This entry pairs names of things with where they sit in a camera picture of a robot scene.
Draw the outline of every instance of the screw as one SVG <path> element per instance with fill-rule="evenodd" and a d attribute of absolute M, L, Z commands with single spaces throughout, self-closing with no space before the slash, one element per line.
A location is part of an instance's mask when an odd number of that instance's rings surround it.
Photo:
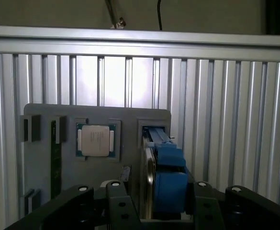
<path fill-rule="evenodd" d="M 119 185 L 120 185 L 120 183 L 113 182 L 111 185 L 112 185 L 112 186 L 119 186 Z"/>
<path fill-rule="evenodd" d="M 241 192 L 241 189 L 238 188 L 238 187 L 233 187 L 232 190 L 235 191 L 235 192 L 237 192 L 237 193 Z"/>
<path fill-rule="evenodd" d="M 83 191 L 86 191 L 87 189 L 88 189 L 88 187 L 85 187 L 85 186 L 84 186 L 84 187 L 80 187 L 80 188 L 79 188 L 79 191 L 83 192 Z"/>
<path fill-rule="evenodd" d="M 206 186 L 207 186 L 204 182 L 199 182 L 198 185 L 199 185 L 200 187 L 206 187 Z"/>

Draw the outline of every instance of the gray fixture plate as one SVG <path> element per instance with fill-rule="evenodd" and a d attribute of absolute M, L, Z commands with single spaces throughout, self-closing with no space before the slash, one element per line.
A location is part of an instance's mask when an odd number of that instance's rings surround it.
<path fill-rule="evenodd" d="M 120 134 L 116 134 L 120 135 L 119 159 L 76 157 L 76 123 L 86 119 L 90 125 L 108 124 L 109 120 L 120 124 Z M 117 180 L 124 165 L 132 165 L 132 196 L 138 196 L 142 127 L 164 127 L 169 135 L 171 114 L 160 109 L 32 103 L 24 108 L 22 123 L 24 120 L 29 121 L 22 129 L 29 136 L 24 142 L 24 187 L 25 191 L 40 189 L 44 204 L 50 200 L 51 121 L 58 121 L 56 131 L 61 135 L 56 141 L 61 143 L 63 190 L 76 184 L 96 189 L 103 181 Z"/>

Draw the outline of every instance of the wall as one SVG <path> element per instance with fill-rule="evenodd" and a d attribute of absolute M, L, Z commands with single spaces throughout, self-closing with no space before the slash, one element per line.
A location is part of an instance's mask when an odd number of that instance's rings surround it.
<path fill-rule="evenodd" d="M 157 0 L 112 0 L 126 29 L 158 30 Z M 263 0 L 162 0 L 167 31 L 262 34 Z M 104 0 L 0 0 L 0 25 L 109 28 Z"/>

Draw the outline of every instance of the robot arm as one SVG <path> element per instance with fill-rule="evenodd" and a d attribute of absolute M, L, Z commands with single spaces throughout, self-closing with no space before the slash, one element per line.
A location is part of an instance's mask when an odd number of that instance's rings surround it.
<path fill-rule="evenodd" d="M 141 220 L 124 184 L 111 181 L 96 191 L 86 185 L 63 191 L 6 230 L 280 229 L 280 206 L 241 186 L 222 193 L 206 182 L 189 182 L 185 209 L 190 220 Z"/>

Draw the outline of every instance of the white screw head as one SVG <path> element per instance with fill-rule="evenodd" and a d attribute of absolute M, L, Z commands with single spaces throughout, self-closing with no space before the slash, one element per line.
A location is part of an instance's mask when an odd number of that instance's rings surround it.
<path fill-rule="evenodd" d="M 86 191 L 87 189 L 88 189 L 88 187 L 80 187 L 79 191 L 83 192 L 83 191 Z"/>
<path fill-rule="evenodd" d="M 235 192 L 237 192 L 237 193 L 239 193 L 239 192 L 242 191 L 242 190 L 241 190 L 240 188 L 238 188 L 238 187 L 233 187 L 232 190 L 235 191 Z"/>
<path fill-rule="evenodd" d="M 206 186 L 207 186 L 204 182 L 199 182 L 198 185 L 199 185 L 200 187 L 206 187 Z"/>

